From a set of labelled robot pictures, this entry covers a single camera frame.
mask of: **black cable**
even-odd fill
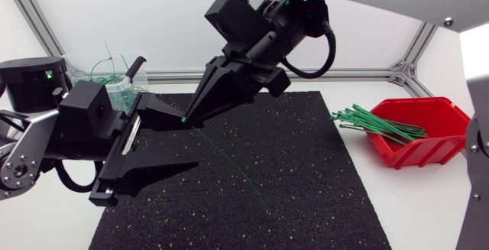
[[[333,62],[335,61],[335,56],[336,56],[336,37],[335,34],[333,33],[333,30],[329,26],[329,23],[324,20],[323,22],[323,27],[324,27],[324,32],[325,36],[328,39],[328,44],[329,44],[329,54],[328,54],[328,59],[326,60],[325,64],[316,72],[314,73],[307,73],[302,70],[299,70],[295,68],[292,64],[289,63],[287,58],[283,58],[281,60],[281,63],[288,68],[289,70],[292,70],[293,73],[299,75],[302,78],[307,78],[307,79],[313,79],[320,77],[322,74],[326,73],[326,71],[331,68],[331,65],[333,65]]]
[[[89,191],[92,190],[93,185],[95,185],[95,182],[97,181],[97,177],[99,176],[100,171],[102,170],[102,167],[104,165],[103,162],[101,161],[93,161],[93,163],[95,165],[95,178],[90,184],[85,186],[79,185],[71,179],[70,175],[68,174],[68,172],[66,172],[66,169],[64,168],[62,160],[54,161],[54,167],[56,168],[58,177],[60,177],[61,183],[63,183],[63,185],[66,186],[66,188],[77,193],[88,193]]]

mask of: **transparent plastic container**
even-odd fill
[[[68,77],[73,85],[80,80],[103,83],[111,100],[112,108],[129,113],[139,92],[147,92],[144,64],[131,80],[126,72],[141,52],[111,52],[96,54],[66,54],[63,55],[68,69]]]

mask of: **cable tie bundle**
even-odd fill
[[[333,112],[331,120],[351,123],[340,124],[340,128],[383,135],[401,145],[406,145],[405,141],[429,137],[423,127],[382,119],[356,104],[353,104],[353,110],[346,108],[344,111]]]

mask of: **speckled black mat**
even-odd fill
[[[190,95],[161,99],[185,109]],[[120,196],[91,249],[390,249],[320,93],[260,93],[203,131],[257,184],[271,214],[195,131],[143,131],[140,151],[200,165]]]

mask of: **red storage bin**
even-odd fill
[[[449,162],[465,147],[465,133],[471,121],[444,97],[388,99],[371,112],[383,119],[420,125],[429,135],[402,146],[382,135],[368,133],[386,165],[398,170],[404,166]]]

